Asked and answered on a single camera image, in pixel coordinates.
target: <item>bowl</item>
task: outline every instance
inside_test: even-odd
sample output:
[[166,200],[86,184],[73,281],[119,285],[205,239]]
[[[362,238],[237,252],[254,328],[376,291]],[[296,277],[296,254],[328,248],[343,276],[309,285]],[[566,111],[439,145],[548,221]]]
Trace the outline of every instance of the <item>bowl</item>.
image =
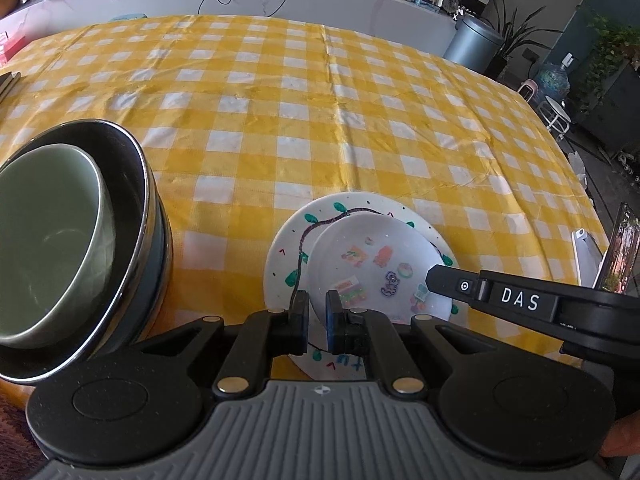
[[116,233],[113,265],[96,309],[72,335],[37,349],[0,345],[0,378],[17,384],[37,384],[73,362],[135,342],[158,312],[171,272],[171,229],[153,174],[136,139],[118,124],[88,119],[54,126],[11,155],[0,173],[56,143],[81,148],[102,173]]
[[41,146],[0,172],[0,204],[0,344],[64,339],[91,314],[113,263],[100,169],[76,146]]
[[343,308],[378,310],[408,324],[415,314],[449,320],[451,299],[430,292],[424,280],[441,265],[438,251],[413,227],[391,216],[359,214],[329,226],[308,258],[309,295],[324,324],[324,297],[337,290]]

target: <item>white bowl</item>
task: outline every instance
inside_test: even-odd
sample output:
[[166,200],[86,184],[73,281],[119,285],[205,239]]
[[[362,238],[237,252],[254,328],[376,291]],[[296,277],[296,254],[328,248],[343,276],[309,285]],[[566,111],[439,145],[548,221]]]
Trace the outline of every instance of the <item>white bowl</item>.
[[37,348],[87,320],[109,277],[111,203],[80,148],[42,146],[0,172],[0,344]]
[[449,320],[451,299],[424,284],[438,251],[411,226],[391,216],[359,214],[329,226],[316,240],[308,260],[309,295],[324,324],[324,297],[340,294],[343,308],[379,310],[391,321],[408,324],[415,314]]

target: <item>trash can lid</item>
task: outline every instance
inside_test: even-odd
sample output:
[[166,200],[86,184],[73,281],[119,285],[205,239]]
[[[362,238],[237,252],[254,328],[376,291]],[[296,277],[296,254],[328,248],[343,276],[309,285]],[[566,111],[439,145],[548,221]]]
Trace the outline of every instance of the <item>trash can lid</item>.
[[502,45],[504,43],[504,38],[499,32],[496,32],[490,25],[487,25],[485,22],[482,22],[469,14],[465,16],[463,23],[472,31],[480,34],[484,38],[487,38],[496,45]]

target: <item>black circular housing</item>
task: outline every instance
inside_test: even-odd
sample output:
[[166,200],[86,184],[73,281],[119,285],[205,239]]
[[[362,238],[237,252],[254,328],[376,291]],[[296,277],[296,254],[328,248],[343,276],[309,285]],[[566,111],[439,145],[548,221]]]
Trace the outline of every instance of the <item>black circular housing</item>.
[[451,433],[513,466],[554,468],[592,458],[614,420],[607,389],[555,361],[500,353],[473,355],[444,383],[438,408]]
[[115,466],[180,444],[199,423],[202,398],[178,359],[121,351],[42,382],[26,412],[49,456]]

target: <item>white plate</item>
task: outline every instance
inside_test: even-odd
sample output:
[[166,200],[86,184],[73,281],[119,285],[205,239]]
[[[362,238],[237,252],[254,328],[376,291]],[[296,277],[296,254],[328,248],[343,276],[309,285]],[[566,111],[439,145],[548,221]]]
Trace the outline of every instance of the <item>white plate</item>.
[[[395,200],[363,191],[346,191],[323,196],[299,209],[280,228],[264,266],[264,303],[266,308],[289,308],[297,290],[308,289],[306,261],[311,248],[327,226],[349,214],[374,212],[393,216],[413,227],[442,256],[444,264],[457,267],[458,262],[449,245],[418,213]],[[468,307],[454,302],[450,321],[466,326]],[[316,314],[309,311],[309,352],[303,356],[291,356],[298,367],[313,380],[364,379],[362,360],[355,356],[334,356],[326,352],[326,330]]]
[[313,246],[311,305],[325,327],[325,295],[334,289],[344,308],[379,310],[394,323],[409,324],[415,314],[448,321],[451,298],[424,284],[436,265],[442,265],[440,254],[415,228],[376,213],[349,215],[325,229]]

